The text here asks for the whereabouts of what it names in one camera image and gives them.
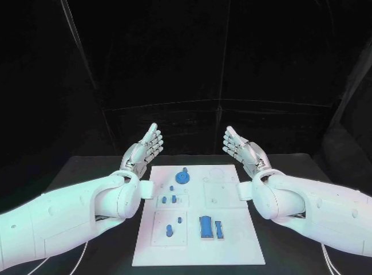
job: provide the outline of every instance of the black wall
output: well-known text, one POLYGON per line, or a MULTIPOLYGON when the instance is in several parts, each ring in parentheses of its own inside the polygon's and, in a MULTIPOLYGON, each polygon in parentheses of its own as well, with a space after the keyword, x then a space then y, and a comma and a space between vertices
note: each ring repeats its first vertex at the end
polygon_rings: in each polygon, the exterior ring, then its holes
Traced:
POLYGON ((72 155, 114 154, 61 2, 0 2, 0 212, 45 191, 72 155))
POLYGON ((372 0, 69 4, 120 153, 151 122, 166 154, 221 154, 228 125, 268 153, 316 152, 372 0))

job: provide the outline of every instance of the robotic arm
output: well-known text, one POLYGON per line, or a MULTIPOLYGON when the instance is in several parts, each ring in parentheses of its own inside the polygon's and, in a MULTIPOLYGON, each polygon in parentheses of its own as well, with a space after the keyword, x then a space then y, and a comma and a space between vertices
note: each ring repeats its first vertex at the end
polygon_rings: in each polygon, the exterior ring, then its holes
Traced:
POLYGON ((153 199, 154 183, 140 178, 163 151, 162 139, 153 123, 118 171, 42 194, 0 215, 0 271, 69 251, 134 216, 140 199, 153 199))
POLYGON ((252 178, 238 185, 239 199, 254 200, 261 216, 332 248, 372 257, 372 197, 273 169, 260 146, 231 126, 224 144, 252 178))

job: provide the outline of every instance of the cable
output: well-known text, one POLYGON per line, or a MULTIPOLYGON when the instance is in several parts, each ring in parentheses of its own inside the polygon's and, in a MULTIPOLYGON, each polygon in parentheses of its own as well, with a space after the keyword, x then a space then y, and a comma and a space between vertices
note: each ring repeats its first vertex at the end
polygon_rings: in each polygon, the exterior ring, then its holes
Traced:
POLYGON ((30 271, 30 273, 29 273, 27 275, 30 275, 30 274, 38 270, 38 268, 43 265, 43 263, 48 261, 49 258, 50 258, 50 257, 48 257, 48 258, 43 260, 43 262, 38 265, 38 267, 30 271))
POLYGON ((78 260, 76 266, 74 267, 72 273, 71 273, 69 275, 72 275, 72 274, 74 274, 74 272, 76 271, 76 268, 78 268, 79 262, 81 262, 81 260, 82 260, 85 250, 87 250, 87 246, 88 246, 88 242, 85 243, 84 251, 82 251, 82 254, 81 254, 81 257, 79 257, 79 260, 78 260))
POLYGON ((330 260, 330 257, 329 257, 329 253, 327 253, 327 250, 326 250, 326 246, 323 245, 323 243, 322 243, 322 250, 323 250, 325 260, 326 260, 327 267, 329 267, 329 270, 330 270, 332 275, 336 275, 336 274, 333 273, 332 268, 335 269, 335 271, 336 271, 337 274, 340 275, 340 272, 336 270, 336 267, 335 267, 335 265, 333 265, 333 263, 332 263, 332 260, 330 260))

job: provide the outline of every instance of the robotic hand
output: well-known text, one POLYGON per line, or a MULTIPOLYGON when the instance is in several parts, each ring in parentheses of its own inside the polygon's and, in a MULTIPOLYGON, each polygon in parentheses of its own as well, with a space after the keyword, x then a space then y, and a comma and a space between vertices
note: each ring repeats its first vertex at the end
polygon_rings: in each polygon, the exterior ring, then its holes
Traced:
POLYGON ((0 215, 0 271, 69 251, 134 216, 140 199, 153 199, 154 183, 140 178, 163 151, 162 139, 153 123, 118 171, 42 194, 0 215))
POLYGON ((239 199, 254 200, 261 216, 330 247, 372 257, 372 197, 273 169, 260 146, 231 126, 224 144, 252 178, 238 185, 239 199))

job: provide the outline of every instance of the blue object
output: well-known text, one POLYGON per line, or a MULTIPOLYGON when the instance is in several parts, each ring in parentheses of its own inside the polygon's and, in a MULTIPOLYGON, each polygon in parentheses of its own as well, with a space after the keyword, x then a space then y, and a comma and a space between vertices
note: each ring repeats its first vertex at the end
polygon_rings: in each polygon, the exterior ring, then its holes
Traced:
POLYGON ((218 239, 224 239, 225 236, 222 234, 221 222, 215 222, 215 223, 216 223, 216 237, 218 239))
POLYGON ((167 237, 173 236, 172 225, 167 225, 167 237))
POLYGON ((190 175, 188 173, 188 168, 186 167, 183 168, 183 172, 177 173, 177 175, 176 175, 176 181, 180 184, 186 184, 190 181, 190 175))
POLYGON ((199 222, 200 222, 200 237, 212 238, 213 237, 212 218, 209 216, 202 216, 199 218, 199 222))

